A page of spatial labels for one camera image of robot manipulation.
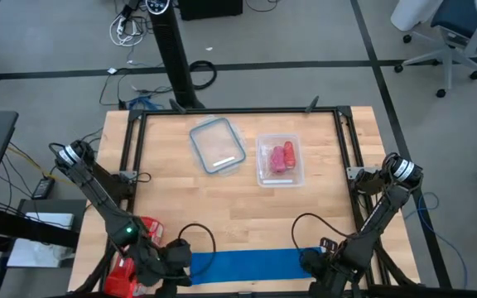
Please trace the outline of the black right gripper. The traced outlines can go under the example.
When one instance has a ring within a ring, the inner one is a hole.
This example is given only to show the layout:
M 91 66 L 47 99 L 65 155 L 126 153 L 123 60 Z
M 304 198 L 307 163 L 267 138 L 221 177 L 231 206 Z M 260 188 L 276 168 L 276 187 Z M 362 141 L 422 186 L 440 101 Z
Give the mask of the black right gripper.
M 306 248 L 300 252 L 300 265 L 314 278 L 309 285 L 310 298 L 342 298 L 348 279 L 328 251 Z

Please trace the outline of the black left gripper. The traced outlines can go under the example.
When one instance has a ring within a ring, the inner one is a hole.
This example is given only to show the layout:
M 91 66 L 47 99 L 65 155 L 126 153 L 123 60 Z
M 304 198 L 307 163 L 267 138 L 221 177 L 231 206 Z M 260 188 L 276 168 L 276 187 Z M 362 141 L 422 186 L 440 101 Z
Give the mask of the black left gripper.
M 160 280 L 191 286 L 192 281 L 186 273 L 191 261 L 190 244 L 183 238 L 161 248 L 144 238 L 137 244 L 137 280 L 144 286 L 154 286 Z

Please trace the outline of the blue elastic bandage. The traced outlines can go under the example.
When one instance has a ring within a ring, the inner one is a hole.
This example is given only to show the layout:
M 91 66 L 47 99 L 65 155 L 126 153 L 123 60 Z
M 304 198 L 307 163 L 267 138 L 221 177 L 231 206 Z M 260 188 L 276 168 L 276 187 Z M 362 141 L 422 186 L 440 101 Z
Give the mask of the blue elastic bandage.
M 295 248 L 194 252 L 190 271 L 194 285 L 311 277 L 301 268 Z

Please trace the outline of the clear plastic container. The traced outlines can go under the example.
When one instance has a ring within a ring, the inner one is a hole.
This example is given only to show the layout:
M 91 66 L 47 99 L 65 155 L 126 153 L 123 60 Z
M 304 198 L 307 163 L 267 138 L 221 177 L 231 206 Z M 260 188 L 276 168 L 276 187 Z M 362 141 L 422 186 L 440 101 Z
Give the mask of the clear plastic container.
M 281 139 L 290 139 L 295 142 L 296 145 L 296 154 L 298 159 L 298 168 L 296 175 L 291 179 L 262 179 L 259 176 L 259 165 L 258 165 L 258 148 L 265 142 L 268 138 L 281 138 Z M 256 167 L 257 167 L 257 180 L 258 184 L 265 188 L 291 188 L 291 187 L 300 187 L 305 183 L 305 170 L 304 170 L 304 161 L 301 157 L 301 148 L 300 148 L 300 139 L 296 134 L 263 134 L 259 135 L 256 140 Z

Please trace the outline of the clear lid with teal rim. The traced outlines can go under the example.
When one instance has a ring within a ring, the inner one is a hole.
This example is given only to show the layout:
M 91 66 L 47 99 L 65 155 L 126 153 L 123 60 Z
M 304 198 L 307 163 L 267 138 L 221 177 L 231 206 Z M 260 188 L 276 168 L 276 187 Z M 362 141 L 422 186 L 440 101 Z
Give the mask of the clear lid with teal rim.
M 202 170 L 208 175 L 231 171 L 247 156 L 239 130 L 224 117 L 203 118 L 189 131 L 189 139 Z

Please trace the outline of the pink bandage roll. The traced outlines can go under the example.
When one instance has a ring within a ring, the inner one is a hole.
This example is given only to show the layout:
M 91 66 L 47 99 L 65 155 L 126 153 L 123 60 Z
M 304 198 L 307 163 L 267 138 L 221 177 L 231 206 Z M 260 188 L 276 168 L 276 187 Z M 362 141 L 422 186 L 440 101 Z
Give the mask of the pink bandage roll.
M 270 171 L 272 173 L 282 173 L 287 169 L 285 161 L 284 161 L 283 147 L 275 146 L 272 149 L 269 165 L 270 165 Z

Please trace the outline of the red bandage roll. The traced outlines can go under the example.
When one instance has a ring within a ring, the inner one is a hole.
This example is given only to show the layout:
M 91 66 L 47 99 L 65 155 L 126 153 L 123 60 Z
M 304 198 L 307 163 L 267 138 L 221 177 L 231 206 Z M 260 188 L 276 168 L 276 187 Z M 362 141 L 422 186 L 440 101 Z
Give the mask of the red bandage roll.
M 290 141 L 284 143 L 283 160 L 287 169 L 293 169 L 296 166 L 296 154 L 293 143 Z

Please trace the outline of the red snack package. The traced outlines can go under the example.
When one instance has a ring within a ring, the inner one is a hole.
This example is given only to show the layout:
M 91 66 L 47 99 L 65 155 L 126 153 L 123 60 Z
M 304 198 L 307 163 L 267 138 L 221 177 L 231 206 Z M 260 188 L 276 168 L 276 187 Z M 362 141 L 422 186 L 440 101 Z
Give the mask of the red snack package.
M 152 243 L 160 246 L 163 225 L 150 217 L 142 217 L 142 221 L 147 226 Z M 133 260 L 117 255 L 113 269 L 106 278 L 104 292 L 119 298 L 142 298 L 146 295 L 147 289 L 147 286 L 137 282 Z

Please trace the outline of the black power adapter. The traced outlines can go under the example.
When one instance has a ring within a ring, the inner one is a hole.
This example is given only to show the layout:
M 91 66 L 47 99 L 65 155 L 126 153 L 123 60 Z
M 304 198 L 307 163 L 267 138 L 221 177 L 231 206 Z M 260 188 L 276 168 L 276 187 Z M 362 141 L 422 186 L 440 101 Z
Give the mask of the black power adapter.
M 39 180 L 36 188 L 32 192 L 31 198 L 32 199 L 48 199 L 53 186 L 55 184 L 55 180 L 50 177 L 44 177 Z

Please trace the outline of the black metal stand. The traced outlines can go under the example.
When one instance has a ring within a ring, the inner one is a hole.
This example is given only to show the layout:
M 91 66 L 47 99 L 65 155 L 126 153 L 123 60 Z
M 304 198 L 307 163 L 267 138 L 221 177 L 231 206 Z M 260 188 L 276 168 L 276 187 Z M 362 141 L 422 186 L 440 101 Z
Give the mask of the black metal stand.
M 16 208 L 0 203 L 0 289 L 7 273 L 7 262 L 17 239 L 42 241 L 48 244 L 76 248 L 84 217 L 84 199 L 48 199 L 20 201 Z M 74 222 L 65 231 L 58 224 L 48 224 L 35 219 L 36 212 L 62 213 L 74 217 Z

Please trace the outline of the black tower fan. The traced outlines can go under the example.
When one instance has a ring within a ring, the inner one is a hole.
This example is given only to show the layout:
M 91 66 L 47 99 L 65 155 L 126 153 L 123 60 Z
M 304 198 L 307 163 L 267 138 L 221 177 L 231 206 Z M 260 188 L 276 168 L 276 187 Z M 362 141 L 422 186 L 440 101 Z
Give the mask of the black tower fan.
M 195 94 L 172 1 L 144 0 L 144 2 L 177 103 L 183 108 L 204 108 Z

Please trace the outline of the blue and white office chair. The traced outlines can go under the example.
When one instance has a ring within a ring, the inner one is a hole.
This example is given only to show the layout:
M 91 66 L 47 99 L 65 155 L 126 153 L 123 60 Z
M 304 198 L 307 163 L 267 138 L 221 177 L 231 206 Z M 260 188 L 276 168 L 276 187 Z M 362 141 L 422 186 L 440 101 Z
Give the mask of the blue and white office chair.
M 477 0 L 442 0 L 431 19 L 431 27 L 439 30 L 441 38 L 433 39 L 419 32 L 412 32 L 402 38 L 404 43 L 413 37 L 427 41 L 435 49 L 424 55 L 404 60 L 394 66 L 396 73 L 401 73 L 408 65 L 430 62 L 443 65 L 444 87 L 436 91 L 436 97 L 443 98 L 452 89 L 452 65 L 463 65 L 472 70 L 469 79 L 477 80 Z

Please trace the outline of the black box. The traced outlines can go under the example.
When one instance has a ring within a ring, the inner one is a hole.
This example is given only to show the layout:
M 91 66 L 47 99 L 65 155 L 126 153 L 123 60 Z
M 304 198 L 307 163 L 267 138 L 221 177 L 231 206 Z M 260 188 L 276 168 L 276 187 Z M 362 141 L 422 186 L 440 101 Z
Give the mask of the black box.
M 243 0 L 177 0 L 184 21 L 234 17 L 243 13 Z

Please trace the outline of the black metal table frame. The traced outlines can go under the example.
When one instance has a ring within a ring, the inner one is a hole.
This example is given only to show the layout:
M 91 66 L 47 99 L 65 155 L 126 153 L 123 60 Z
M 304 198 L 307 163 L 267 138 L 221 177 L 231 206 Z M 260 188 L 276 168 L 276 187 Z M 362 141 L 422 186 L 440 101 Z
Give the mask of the black metal table frame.
M 195 159 L 189 131 L 210 115 L 227 118 L 245 142 L 246 159 L 227 175 L 208 175 Z M 258 184 L 256 140 L 296 134 L 305 183 Z M 309 247 L 355 230 L 359 204 L 346 170 L 357 161 L 379 166 L 385 152 L 370 107 L 217 108 L 186 114 L 160 111 L 144 120 L 107 113 L 98 161 L 109 171 L 150 175 L 137 187 L 133 211 L 163 224 L 162 240 L 182 236 L 195 252 Z

